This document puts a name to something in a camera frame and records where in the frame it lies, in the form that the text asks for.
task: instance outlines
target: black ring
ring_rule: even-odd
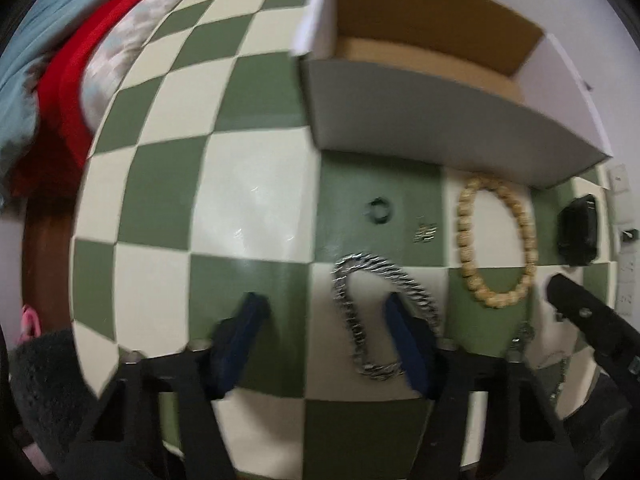
[[[386,224],[391,219],[391,202],[377,197],[367,204],[367,216],[374,224]]]

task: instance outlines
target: wooden floor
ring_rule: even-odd
[[[75,199],[31,198],[22,245],[22,298],[40,315],[45,332],[70,326],[69,241]]]

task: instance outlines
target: light blue fabric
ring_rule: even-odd
[[[106,0],[36,0],[0,57],[0,210],[9,170],[38,127],[34,88],[53,50]]]

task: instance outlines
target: white wall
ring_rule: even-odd
[[[614,153],[626,165],[640,215],[640,51],[606,0],[498,0],[556,35],[593,88]],[[631,323],[640,330],[640,277]]]
[[[21,203],[0,216],[0,325],[8,348],[15,346],[20,335],[24,211]]]

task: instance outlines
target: checkered tablecloth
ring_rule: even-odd
[[[603,168],[546,191],[513,189],[536,221],[540,267],[526,300],[484,308],[458,272],[455,208],[466,174],[380,156],[319,153],[310,139],[292,35],[306,0],[184,0],[153,33],[106,114],[84,180],[72,247],[72,317],[84,376],[100,392],[118,356],[180,351],[232,314],[247,291],[268,296],[241,384],[216,403],[236,468],[251,478],[399,480],[411,466],[429,405],[403,378],[359,376],[330,271],[371,252],[403,266],[436,297],[447,336],[471,352],[504,354],[526,318],[527,357],[548,388],[572,355],[558,402],[566,415],[593,381],[591,349],[556,322],[543,283],[563,272],[612,305]],[[561,267],[556,216],[593,193],[597,261]],[[364,214],[384,197],[385,224]],[[421,224],[433,240],[414,242]],[[478,266],[498,291],[514,287],[523,254],[505,206],[479,193]],[[387,283],[357,273],[351,290],[372,357],[395,358],[382,319]],[[175,400],[162,396],[166,441],[179,447]]]

